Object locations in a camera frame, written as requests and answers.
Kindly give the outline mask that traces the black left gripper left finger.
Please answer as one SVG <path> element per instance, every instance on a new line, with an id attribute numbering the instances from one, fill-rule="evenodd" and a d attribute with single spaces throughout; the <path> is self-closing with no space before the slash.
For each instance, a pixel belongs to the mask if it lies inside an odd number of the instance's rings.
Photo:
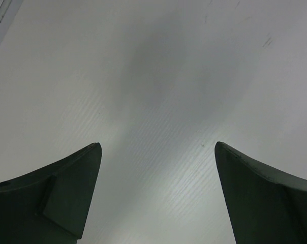
<path id="1" fill-rule="evenodd" d="M 102 147 L 81 150 L 0 182 L 0 243 L 77 243 L 95 190 Z"/>

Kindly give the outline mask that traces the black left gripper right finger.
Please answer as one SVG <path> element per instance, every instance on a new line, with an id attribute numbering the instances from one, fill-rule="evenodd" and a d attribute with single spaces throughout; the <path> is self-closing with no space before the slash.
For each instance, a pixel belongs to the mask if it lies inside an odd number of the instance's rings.
<path id="1" fill-rule="evenodd" d="M 217 142 L 216 166 L 236 243 L 307 243 L 307 180 Z"/>

